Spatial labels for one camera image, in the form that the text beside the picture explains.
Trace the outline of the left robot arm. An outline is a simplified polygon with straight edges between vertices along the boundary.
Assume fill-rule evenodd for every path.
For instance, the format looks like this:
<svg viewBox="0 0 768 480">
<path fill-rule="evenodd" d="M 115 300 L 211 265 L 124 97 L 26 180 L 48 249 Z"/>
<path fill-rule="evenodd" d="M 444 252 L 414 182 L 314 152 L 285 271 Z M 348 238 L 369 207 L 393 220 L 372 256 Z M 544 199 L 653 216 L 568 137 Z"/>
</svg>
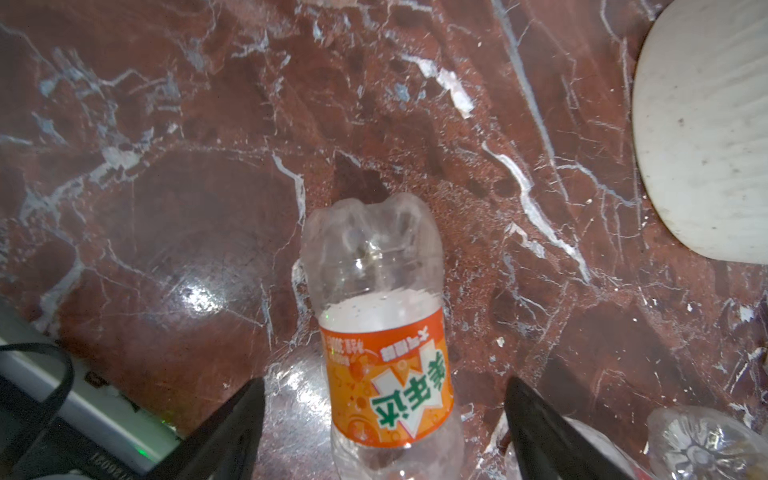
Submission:
<svg viewBox="0 0 768 480">
<path fill-rule="evenodd" d="M 525 479 L 630 479 L 519 378 L 505 415 Z M 52 340 L 1 309 L 1 475 L 5 479 L 248 479 L 271 413 L 247 381 L 184 439 L 128 400 L 91 385 Z"/>
</svg>

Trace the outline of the orange label bottle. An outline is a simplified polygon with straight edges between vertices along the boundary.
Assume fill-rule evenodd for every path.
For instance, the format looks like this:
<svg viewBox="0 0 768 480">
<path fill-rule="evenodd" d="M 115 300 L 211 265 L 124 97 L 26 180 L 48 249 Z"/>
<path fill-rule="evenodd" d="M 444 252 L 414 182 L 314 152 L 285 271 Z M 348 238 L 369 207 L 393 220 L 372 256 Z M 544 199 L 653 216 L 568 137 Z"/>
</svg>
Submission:
<svg viewBox="0 0 768 480">
<path fill-rule="evenodd" d="M 426 203 L 398 193 L 315 211 L 301 264 L 322 333 L 331 451 L 343 479 L 456 479 L 464 457 Z"/>
</svg>

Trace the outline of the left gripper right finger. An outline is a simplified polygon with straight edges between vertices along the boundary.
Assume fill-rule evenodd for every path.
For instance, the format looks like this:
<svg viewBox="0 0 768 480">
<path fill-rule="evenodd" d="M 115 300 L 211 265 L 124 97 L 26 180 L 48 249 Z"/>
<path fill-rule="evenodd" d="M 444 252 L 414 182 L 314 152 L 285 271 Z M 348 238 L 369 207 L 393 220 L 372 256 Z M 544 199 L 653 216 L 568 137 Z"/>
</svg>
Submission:
<svg viewBox="0 0 768 480">
<path fill-rule="evenodd" d="M 505 399 L 512 451 L 522 479 L 632 479 L 581 435 L 522 379 L 508 380 Z"/>
</svg>

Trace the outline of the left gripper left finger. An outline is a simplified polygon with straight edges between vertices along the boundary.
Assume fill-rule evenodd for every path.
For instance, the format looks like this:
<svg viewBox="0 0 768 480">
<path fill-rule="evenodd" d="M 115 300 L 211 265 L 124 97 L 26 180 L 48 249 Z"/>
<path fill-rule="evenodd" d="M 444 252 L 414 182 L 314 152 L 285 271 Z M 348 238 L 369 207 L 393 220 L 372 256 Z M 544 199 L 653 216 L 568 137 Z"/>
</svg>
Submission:
<svg viewBox="0 0 768 480">
<path fill-rule="evenodd" d="M 152 468 L 148 479 L 250 479 L 266 412 L 265 381 L 247 381 Z"/>
</svg>

